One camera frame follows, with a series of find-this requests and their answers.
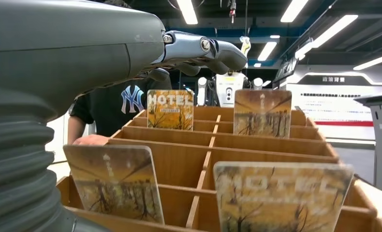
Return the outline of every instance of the human hand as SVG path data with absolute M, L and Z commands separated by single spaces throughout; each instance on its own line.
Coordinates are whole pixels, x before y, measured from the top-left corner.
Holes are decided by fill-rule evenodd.
M 76 139 L 73 145 L 105 145 L 106 143 L 108 143 L 108 139 L 108 137 L 104 137 L 97 134 L 91 134 Z

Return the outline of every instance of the ceiling light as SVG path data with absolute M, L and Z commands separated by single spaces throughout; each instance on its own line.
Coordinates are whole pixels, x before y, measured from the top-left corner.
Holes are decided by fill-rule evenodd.
M 271 54 L 272 50 L 277 46 L 277 42 L 267 42 L 262 52 L 258 56 L 258 61 L 265 61 Z
M 336 22 L 333 26 L 331 26 L 328 30 L 326 30 L 322 35 L 320 35 L 313 41 L 313 48 L 320 47 L 322 44 L 324 44 L 326 41 L 328 41 L 341 30 L 343 30 L 346 26 L 351 24 L 357 18 L 358 16 L 353 14 L 343 16 L 338 22 Z
M 308 0 L 292 0 L 281 18 L 282 23 L 292 23 L 302 11 Z
M 295 52 L 295 58 L 300 59 L 301 57 L 304 57 L 305 54 L 312 49 L 313 45 L 312 42 L 307 43 L 303 47 L 301 47 L 299 50 Z
M 374 59 L 372 61 L 369 61 L 369 62 L 361 64 L 361 65 L 358 65 L 358 66 L 354 67 L 353 70 L 362 70 L 362 69 L 368 68 L 370 66 L 377 65 L 379 63 L 382 63 L 382 57 Z
M 197 16 L 195 15 L 191 0 L 177 0 L 177 3 L 185 22 L 187 24 L 198 24 Z
M 265 87 L 265 86 L 269 85 L 269 83 L 271 83 L 271 81 L 265 81 L 265 82 L 262 84 L 262 87 Z

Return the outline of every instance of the floor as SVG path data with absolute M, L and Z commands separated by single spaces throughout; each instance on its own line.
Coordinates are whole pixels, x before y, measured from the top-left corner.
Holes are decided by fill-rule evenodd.
M 373 184 L 375 150 L 334 147 L 342 161 L 353 166 L 355 173 Z

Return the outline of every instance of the signage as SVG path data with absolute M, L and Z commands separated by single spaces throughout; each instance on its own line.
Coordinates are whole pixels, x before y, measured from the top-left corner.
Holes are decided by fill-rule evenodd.
M 281 65 L 277 73 L 277 76 L 275 77 L 273 82 L 280 81 L 289 76 L 292 76 L 295 72 L 295 68 L 297 64 L 298 64 L 298 59 L 296 59 L 295 57 L 292 57 L 291 59 L 284 62 Z
M 365 77 L 361 75 L 341 76 L 341 75 L 305 75 L 299 85 L 328 85 L 328 86 L 372 86 Z

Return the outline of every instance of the white robot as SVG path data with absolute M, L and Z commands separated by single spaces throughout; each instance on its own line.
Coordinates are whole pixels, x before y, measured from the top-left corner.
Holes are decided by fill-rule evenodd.
M 233 108 L 235 91 L 243 88 L 262 89 L 263 80 L 255 78 L 250 82 L 243 73 L 228 72 L 215 75 L 212 80 L 198 79 L 197 105 L 209 105 Z

